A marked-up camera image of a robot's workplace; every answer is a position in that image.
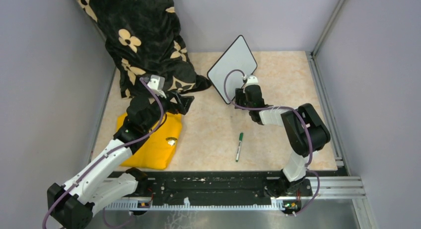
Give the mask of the green white marker pen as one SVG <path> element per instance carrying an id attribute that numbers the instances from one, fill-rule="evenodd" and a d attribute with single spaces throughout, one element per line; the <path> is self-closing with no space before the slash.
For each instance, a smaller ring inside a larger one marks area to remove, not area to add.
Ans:
<path id="1" fill-rule="evenodd" d="M 237 151 L 236 151 L 236 156 L 235 156 L 235 162 L 238 162 L 239 161 L 239 158 L 240 158 L 241 147 L 242 147 L 242 142 L 243 142 L 243 136 L 244 136 L 244 133 L 241 132 L 239 134 L 239 142 L 238 142 L 238 146 L 237 146 Z"/>

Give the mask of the white whiteboard black frame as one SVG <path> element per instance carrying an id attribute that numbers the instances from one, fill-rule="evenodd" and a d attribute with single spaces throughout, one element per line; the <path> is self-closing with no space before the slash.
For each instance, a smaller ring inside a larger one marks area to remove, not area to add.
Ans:
<path id="1" fill-rule="evenodd" d="M 242 74 L 252 75 L 257 61 L 243 35 L 238 35 L 207 72 L 207 77 L 225 104 L 235 97 L 235 89 L 244 85 Z"/>

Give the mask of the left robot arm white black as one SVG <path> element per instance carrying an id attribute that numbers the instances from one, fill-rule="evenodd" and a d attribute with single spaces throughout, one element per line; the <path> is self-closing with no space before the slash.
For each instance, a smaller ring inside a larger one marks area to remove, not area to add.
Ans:
<path id="1" fill-rule="evenodd" d="M 83 229 L 113 201 L 132 193 L 145 195 L 149 183 L 142 169 L 169 166 L 181 118 L 193 101 L 193 96 L 176 92 L 134 97 L 105 149 L 73 178 L 48 188 L 46 215 L 66 229 Z"/>

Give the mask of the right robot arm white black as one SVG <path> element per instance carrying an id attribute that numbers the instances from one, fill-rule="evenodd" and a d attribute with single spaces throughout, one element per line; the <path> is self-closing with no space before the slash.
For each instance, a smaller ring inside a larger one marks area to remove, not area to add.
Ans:
<path id="1" fill-rule="evenodd" d="M 271 197 L 293 195 L 305 179 L 313 153 L 331 139 L 326 125 L 310 103 L 296 109 L 267 105 L 258 85 L 237 88 L 234 99 L 235 108 L 249 111 L 257 124 L 284 127 L 292 153 L 279 179 L 269 183 L 265 191 Z"/>

